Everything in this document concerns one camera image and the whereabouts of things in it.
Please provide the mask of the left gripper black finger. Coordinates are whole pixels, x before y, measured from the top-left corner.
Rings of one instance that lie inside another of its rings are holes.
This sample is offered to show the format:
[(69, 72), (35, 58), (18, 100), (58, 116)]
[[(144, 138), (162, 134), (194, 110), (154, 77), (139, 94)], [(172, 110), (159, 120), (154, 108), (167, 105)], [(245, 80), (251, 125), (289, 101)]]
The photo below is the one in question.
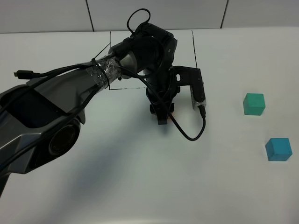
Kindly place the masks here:
[(167, 125), (168, 113), (164, 109), (157, 110), (156, 115), (159, 125)]

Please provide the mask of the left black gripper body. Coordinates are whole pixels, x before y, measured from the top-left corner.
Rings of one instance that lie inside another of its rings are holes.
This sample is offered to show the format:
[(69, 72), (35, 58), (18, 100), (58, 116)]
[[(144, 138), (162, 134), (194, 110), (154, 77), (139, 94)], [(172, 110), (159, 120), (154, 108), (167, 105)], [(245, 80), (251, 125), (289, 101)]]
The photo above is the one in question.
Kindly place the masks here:
[[(146, 79), (150, 86), (159, 94), (159, 97), (164, 100), (164, 103), (169, 106), (171, 113), (174, 112), (173, 98), (180, 91), (180, 87), (176, 87), (174, 84), (176, 81), (174, 72), (174, 67), (170, 67), (165, 71)], [(158, 99), (149, 89), (146, 90), (146, 95), (150, 100), (151, 114), (156, 114), (156, 111), (160, 109)]]

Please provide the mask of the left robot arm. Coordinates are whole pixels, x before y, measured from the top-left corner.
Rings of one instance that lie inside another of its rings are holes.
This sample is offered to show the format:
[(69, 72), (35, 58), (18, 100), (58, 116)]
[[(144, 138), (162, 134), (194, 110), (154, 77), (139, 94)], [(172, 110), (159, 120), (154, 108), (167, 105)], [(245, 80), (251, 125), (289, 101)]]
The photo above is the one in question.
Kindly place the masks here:
[(0, 95), (0, 187), (10, 174), (26, 174), (68, 152), (85, 123), (84, 109), (100, 91), (140, 71), (149, 83), (147, 96), (158, 93), (173, 108), (171, 66), (177, 40), (148, 22), (110, 48), (101, 59), (43, 74), (19, 70), (27, 80)]

